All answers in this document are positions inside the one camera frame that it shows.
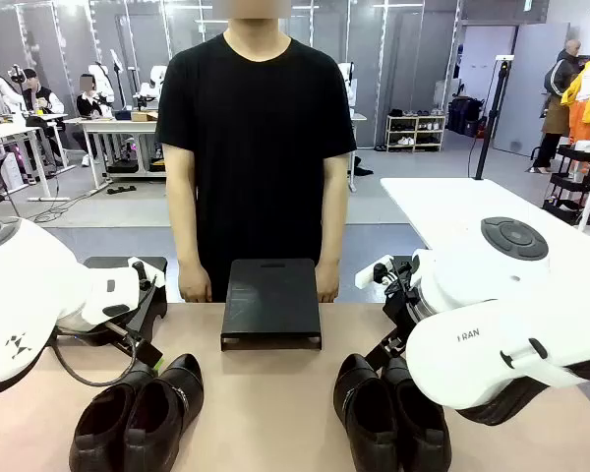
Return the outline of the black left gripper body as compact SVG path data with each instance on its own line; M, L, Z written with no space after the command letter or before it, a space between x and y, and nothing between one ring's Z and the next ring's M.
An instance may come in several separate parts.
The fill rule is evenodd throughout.
M114 333L115 338L112 344L115 347L125 352L128 356L137 355L140 338L135 336L132 331L112 322L106 322L104 327Z

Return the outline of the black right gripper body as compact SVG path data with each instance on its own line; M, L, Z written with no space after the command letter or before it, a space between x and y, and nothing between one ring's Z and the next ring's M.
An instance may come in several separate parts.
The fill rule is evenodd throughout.
M385 302L383 312L395 324L390 338L397 345L405 345L420 315L416 310L419 296L411 287L411 277L417 263L409 256L396 256L390 261L391 268L383 276Z

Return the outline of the person's right forearm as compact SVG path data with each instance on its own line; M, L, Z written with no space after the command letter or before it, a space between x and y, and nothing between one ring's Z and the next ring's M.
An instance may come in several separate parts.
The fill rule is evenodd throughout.
M191 194L167 192L169 219L180 266L197 268L201 265L198 240L196 204Z

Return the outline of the person's left forearm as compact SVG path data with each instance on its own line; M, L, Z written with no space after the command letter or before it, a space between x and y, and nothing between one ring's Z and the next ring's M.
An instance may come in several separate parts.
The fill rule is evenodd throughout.
M341 260L347 202L345 193L329 192L324 194L320 266L338 265Z

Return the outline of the black shoe stand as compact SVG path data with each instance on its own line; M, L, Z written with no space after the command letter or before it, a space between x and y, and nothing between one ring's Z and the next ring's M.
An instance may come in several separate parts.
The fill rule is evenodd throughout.
M222 351L322 348L315 264L307 259L232 263Z

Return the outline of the person in black t-shirt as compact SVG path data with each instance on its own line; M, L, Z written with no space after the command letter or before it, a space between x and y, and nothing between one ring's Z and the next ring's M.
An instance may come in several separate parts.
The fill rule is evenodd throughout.
M226 30L177 53L156 136L169 190L196 204L211 302L233 262L307 259L322 247L325 193L345 193L356 143L345 84L327 54L284 33L291 0L212 0Z

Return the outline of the seated person in black top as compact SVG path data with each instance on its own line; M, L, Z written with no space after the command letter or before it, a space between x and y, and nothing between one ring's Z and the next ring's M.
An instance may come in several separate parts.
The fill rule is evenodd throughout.
M81 94L76 99L81 118L111 118L114 101L113 89L107 78L85 73L80 76Z

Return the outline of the standing person in dark jacket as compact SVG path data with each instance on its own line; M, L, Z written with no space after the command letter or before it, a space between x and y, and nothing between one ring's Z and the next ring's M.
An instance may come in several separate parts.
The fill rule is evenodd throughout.
M548 93L546 116L542 128L543 140L538 155L527 170L528 173L549 174L562 137L569 133L569 109L561 104L564 92L580 72L578 53L581 42L570 39L557 57L555 65L545 76Z

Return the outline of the seated person in varsity jacket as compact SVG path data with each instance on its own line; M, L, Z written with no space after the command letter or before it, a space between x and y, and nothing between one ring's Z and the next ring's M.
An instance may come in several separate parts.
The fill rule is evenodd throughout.
M34 69L24 69L27 87L23 91L23 98L27 110L44 114L63 114L65 106L58 95L50 88L44 87Z

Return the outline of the person's left hand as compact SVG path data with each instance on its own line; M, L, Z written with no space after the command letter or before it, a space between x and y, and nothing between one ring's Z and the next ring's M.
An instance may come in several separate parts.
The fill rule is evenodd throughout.
M320 303L332 303L338 296L340 263L319 262L316 266L316 286Z

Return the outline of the person's right hand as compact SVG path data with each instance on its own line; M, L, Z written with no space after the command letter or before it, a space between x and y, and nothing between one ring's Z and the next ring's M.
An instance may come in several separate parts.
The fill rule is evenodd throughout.
M182 299L188 303L210 303L211 283L201 265L180 265L178 287Z

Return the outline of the black leather buckle shoe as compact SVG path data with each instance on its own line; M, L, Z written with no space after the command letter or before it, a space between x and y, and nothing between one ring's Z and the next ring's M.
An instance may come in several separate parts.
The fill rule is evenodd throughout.
M402 357L383 368L397 422L397 453L402 472L448 472L450 436L443 408L416 386Z
M362 355L350 354L341 364L333 408L346 432L356 472L399 472L392 400Z
M73 435L71 472L123 472L127 421L140 390L156 376L156 370L138 363L123 380L92 399Z
M124 472L170 472L204 404L200 364L182 354L139 391L123 436Z

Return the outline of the wooden shoe rack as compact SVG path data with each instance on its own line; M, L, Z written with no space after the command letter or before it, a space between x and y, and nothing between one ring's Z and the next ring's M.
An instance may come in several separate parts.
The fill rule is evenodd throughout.
M384 148L388 152L439 151L443 146L445 117L436 113L407 112L386 118Z

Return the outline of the black luggage bags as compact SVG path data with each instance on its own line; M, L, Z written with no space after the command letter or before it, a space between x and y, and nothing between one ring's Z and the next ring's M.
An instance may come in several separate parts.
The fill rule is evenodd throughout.
M455 97L448 105L446 127L453 133L475 138L482 120L484 100Z

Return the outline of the black tripod pole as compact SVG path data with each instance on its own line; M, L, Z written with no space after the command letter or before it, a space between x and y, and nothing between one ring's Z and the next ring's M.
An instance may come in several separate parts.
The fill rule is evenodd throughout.
M481 147L481 152L479 155L478 163L476 166L476 171L474 174L474 179L479 181L483 179L484 168L487 160L487 155L490 148L490 143L493 135L493 131L496 125L497 118L500 114L500 103L502 92L504 89L504 84L509 76L511 63L513 62L514 56L509 55L497 55L495 64L499 65L499 73L498 73L498 81L497 86L495 88L495 94L492 101L492 107L490 109L488 120L486 124L486 128L484 130L484 139L483 144Z

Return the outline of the white desk with box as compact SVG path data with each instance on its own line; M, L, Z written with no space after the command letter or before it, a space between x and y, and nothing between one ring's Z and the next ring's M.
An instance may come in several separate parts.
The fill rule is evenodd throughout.
M156 122L74 118L66 123L77 125L83 132L96 191L109 185L114 178L165 177L163 157L155 141Z

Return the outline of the black utility cart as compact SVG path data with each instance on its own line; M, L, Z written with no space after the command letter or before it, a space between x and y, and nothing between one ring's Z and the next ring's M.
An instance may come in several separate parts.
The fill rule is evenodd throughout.
M590 142L586 148L561 145L559 170L551 174L551 192L545 197L542 209L579 231L590 225Z

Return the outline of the white desk with metal legs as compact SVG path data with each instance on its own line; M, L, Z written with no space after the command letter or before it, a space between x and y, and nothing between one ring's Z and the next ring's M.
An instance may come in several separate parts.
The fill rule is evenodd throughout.
M54 194L50 192L43 159L39 152L37 132L40 132L40 136L45 139L45 134L41 128L27 127L25 122L0 123L0 148L4 149L4 146L16 144L22 156L28 185L34 186L37 183L41 185L42 196L29 197L29 202L69 202L71 200L69 197L59 196L58 189L55 190Z

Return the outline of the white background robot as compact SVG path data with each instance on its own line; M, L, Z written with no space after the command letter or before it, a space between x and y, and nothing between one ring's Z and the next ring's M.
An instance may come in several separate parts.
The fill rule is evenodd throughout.
M159 100L161 89L164 83L167 67L164 65L155 65L151 68L149 79L141 83L135 98L146 101Z

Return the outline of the mannequin with yellow jacket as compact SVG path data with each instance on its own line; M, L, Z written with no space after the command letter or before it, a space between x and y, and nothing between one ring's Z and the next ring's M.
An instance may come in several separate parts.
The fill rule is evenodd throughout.
M563 93L561 104L569 109L569 143L590 141L590 61Z

